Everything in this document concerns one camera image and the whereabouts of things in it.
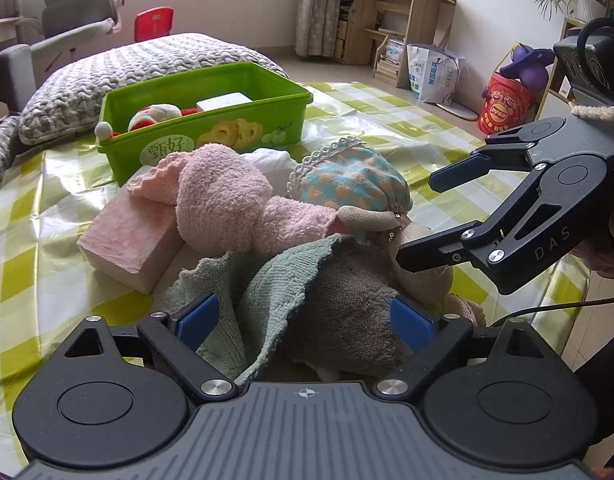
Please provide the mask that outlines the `person right hand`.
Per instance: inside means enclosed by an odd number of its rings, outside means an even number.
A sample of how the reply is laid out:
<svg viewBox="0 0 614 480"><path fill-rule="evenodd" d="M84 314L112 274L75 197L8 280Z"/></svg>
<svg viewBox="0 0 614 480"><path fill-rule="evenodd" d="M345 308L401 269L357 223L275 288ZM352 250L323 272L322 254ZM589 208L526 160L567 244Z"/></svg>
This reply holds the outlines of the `person right hand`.
<svg viewBox="0 0 614 480"><path fill-rule="evenodd" d="M601 278L614 278L614 211L608 220L608 233L583 240L572 254Z"/></svg>

